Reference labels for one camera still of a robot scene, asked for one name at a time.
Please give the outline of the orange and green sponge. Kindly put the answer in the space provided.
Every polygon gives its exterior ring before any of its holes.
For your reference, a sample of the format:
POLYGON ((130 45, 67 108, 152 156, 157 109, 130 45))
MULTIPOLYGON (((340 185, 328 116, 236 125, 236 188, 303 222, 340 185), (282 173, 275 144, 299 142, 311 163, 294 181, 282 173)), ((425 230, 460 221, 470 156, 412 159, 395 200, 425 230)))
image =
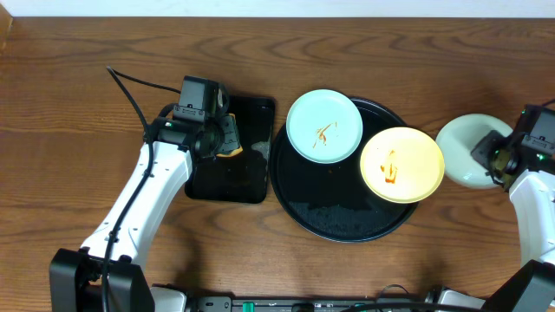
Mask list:
POLYGON ((217 157, 229 158, 243 151, 239 141, 239 131, 234 114, 225 114, 216 121, 218 144, 217 157))

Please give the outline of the light blue plate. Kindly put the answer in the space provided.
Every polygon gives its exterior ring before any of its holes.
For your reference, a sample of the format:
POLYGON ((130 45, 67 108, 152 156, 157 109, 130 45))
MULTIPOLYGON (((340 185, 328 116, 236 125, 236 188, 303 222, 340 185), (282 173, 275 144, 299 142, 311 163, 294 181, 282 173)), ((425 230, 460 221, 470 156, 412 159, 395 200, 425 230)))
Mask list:
POLYGON ((318 164, 347 159, 362 140, 362 116, 354 102, 334 90, 301 95, 287 114, 287 137, 297 153, 318 164))
POLYGON ((448 122, 438 133, 436 143, 445 161, 445 174, 456 184, 472 189, 491 189, 496 185, 471 152, 491 131, 503 137, 513 129, 504 121, 486 114, 466 114, 448 122))

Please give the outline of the yellow plate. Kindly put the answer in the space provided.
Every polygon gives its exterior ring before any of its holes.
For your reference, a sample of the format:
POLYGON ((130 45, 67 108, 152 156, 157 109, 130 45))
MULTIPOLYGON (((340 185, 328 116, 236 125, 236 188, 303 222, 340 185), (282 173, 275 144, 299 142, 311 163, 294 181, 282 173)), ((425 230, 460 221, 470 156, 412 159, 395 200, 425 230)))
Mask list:
POLYGON ((391 127, 374 135, 364 146, 360 171, 377 196, 410 204, 430 196, 445 172, 443 154, 426 133, 412 127, 391 127))

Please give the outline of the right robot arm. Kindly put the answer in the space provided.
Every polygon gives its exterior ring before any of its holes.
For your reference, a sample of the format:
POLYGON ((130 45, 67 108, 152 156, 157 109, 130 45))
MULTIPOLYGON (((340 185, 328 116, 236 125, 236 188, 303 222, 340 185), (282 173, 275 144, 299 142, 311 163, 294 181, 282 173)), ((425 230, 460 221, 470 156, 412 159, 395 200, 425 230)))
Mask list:
POLYGON ((436 138, 447 175, 480 166, 513 204, 521 268, 486 300, 443 289, 441 305, 485 311, 546 311, 554 302, 554 163, 530 146, 528 131, 509 135, 492 128, 441 129, 436 138))

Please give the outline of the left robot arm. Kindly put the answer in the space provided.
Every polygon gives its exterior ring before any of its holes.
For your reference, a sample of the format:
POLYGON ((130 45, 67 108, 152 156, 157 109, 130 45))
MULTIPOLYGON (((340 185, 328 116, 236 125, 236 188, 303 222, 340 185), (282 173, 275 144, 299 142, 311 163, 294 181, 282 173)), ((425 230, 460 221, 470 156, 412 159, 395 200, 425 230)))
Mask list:
POLYGON ((60 249, 49 266, 54 311, 184 311, 187 296, 151 286, 147 254, 169 205, 198 160, 241 151, 234 114, 202 123, 158 116, 144 126, 136 167, 114 203, 79 250, 60 249))

